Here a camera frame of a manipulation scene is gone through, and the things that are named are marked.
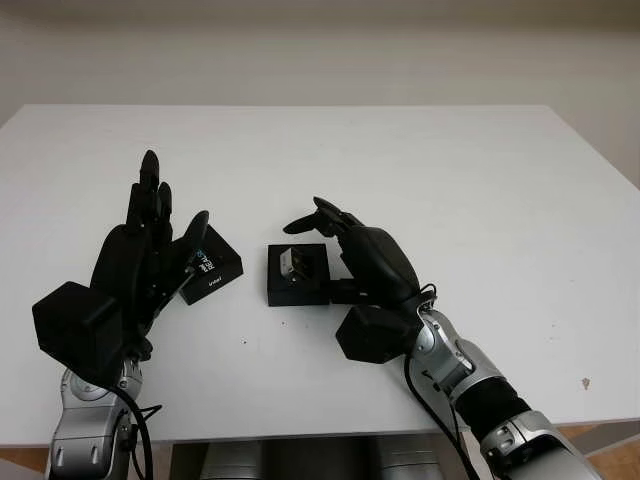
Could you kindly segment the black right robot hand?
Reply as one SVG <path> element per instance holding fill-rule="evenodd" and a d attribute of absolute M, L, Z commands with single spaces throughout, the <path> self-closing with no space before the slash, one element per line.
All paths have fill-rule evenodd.
<path fill-rule="evenodd" d="M 313 201 L 316 211 L 290 222 L 283 231 L 317 230 L 337 239 L 340 258 L 352 277 L 327 282 L 331 302 L 395 308 L 420 293 L 412 264 L 388 232 L 363 224 L 325 199 L 315 197 Z"/>

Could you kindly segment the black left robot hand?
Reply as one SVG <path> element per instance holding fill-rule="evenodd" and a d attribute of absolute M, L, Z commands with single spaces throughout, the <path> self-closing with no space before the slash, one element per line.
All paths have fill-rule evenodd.
<path fill-rule="evenodd" d="M 146 361 L 153 350 L 147 334 L 155 319 L 195 275 L 209 212 L 198 212 L 183 236 L 174 238 L 172 192 L 160 180 L 154 151 L 145 152 L 139 173 L 131 187 L 126 222 L 104 240 L 90 286 L 119 303 L 125 356 Z"/>

